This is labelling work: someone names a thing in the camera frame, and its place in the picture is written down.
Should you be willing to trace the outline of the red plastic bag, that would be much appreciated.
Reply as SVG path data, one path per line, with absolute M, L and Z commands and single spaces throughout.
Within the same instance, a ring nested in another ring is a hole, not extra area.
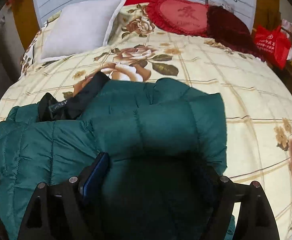
M 285 68 L 291 42 L 281 32 L 280 25 L 271 31 L 258 25 L 254 36 L 254 43 L 272 66 L 280 70 Z

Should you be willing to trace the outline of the white square pillow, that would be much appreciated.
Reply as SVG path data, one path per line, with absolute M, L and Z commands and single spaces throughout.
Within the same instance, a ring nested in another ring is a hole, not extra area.
M 60 60 L 106 46 L 125 2 L 83 1 L 64 7 L 43 43 L 40 62 Z

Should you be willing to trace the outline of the grey wardrobe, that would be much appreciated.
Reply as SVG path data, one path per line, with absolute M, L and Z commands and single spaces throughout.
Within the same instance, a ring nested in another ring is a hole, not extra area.
M 13 12 L 8 6 L 0 10 L 0 99 L 21 75 L 20 59 L 24 54 Z

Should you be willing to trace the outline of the red heart-shaped cushion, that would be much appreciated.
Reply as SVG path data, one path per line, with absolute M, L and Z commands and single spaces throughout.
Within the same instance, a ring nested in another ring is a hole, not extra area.
M 155 26 L 186 36 L 207 36 L 207 12 L 207 5 L 187 0 L 152 0 L 146 6 Z

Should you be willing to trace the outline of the dark red velvet cushion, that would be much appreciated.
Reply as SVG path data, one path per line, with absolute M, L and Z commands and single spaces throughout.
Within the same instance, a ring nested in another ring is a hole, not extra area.
M 215 5 L 208 7 L 207 35 L 232 50 L 251 54 L 265 62 L 265 58 L 255 45 L 247 26 L 222 7 Z

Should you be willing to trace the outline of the dark green quilted jacket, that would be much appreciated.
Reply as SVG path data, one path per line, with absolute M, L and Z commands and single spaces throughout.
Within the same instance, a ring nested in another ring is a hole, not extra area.
M 213 205 L 203 174 L 222 174 L 227 129 L 219 93 L 174 79 L 107 80 L 74 120 L 40 121 L 36 104 L 0 122 L 0 220 L 16 239 L 36 185 L 59 184 L 100 152 L 111 167 L 93 229 L 115 239 L 199 239 Z

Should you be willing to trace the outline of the floral checked bed quilt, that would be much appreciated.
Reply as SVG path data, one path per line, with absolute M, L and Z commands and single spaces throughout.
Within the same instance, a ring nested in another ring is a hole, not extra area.
M 177 79 L 220 93 L 227 120 L 226 175 L 236 183 L 258 180 L 281 239 L 292 239 L 292 95 L 257 57 L 211 38 L 168 33 L 148 18 L 145 4 L 121 9 L 108 46 L 43 63 L 43 44 L 58 21 L 51 16 L 23 57 L 22 74 L 0 100 L 0 122 L 15 106 L 45 93 L 63 100 L 86 76 L 102 70 L 126 81 Z

